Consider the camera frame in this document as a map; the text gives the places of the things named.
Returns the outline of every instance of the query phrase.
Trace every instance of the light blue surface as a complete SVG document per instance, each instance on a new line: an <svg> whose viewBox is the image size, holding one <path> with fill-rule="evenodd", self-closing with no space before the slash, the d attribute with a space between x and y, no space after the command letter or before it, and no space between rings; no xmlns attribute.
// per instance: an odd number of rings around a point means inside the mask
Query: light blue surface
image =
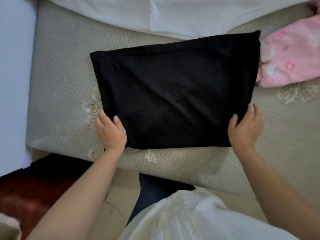
<svg viewBox="0 0 320 240"><path fill-rule="evenodd" d="M0 0L0 176L27 167L26 128L36 4Z"/></svg>

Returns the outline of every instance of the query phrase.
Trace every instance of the person's right arm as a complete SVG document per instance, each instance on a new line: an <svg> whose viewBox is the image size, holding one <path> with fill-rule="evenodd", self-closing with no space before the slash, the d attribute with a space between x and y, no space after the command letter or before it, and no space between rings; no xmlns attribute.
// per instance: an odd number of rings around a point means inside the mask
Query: person's right arm
<svg viewBox="0 0 320 240"><path fill-rule="evenodd" d="M237 121L237 115L230 120L229 140L268 222L299 239L319 240L320 216L254 149L263 127L258 106L250 104L238 125Z"/></svg>

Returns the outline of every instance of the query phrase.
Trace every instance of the pant leg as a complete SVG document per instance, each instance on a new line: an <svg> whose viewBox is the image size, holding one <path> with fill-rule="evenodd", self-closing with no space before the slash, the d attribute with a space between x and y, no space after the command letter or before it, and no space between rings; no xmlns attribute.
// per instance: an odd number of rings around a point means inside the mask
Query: pant leg
<svg viewBox="0 0 320 240"><path fill-rule="evenodd" d="M139 173L139 181L141 186L140 195L127 224L129 224L142 210L169 197L178 190L195 190L195 187L190 184L142 173Z"/></svg>

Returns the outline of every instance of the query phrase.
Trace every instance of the forearm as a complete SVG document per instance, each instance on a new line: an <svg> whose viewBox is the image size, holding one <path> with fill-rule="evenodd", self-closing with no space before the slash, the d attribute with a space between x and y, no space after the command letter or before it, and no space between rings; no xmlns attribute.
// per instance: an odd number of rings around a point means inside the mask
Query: forearm
<svg viewBox="0 0 320 240"><path fill-rule="evenodd" d="M27 240L87 239L122 154L108 150L52 206Z"/></svg>
<svg viewBox="0 0 320 240"><path fill-rule="evenodd" d="M319 239L320 218L311 205L254 150L237 156L269 223L300 239Z"/></svg>

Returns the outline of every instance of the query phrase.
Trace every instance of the person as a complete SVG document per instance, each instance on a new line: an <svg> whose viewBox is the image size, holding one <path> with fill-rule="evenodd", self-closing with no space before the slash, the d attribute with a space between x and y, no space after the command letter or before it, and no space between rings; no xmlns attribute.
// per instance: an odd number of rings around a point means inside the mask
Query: person
<svg viewBox="0 0 320 240"><path fill-rule="evenodd" d="M249 104L239 124L237 115L231 118L228 135L270 224L227 210L203 188L140 174L141 193L120 239L320 239L316 211L254 149L262 128L260 108ZM27 240L88 238L127 141L119 118L115 116L113 123L103 110L95 132L106 151L52 206Z"/></svg>

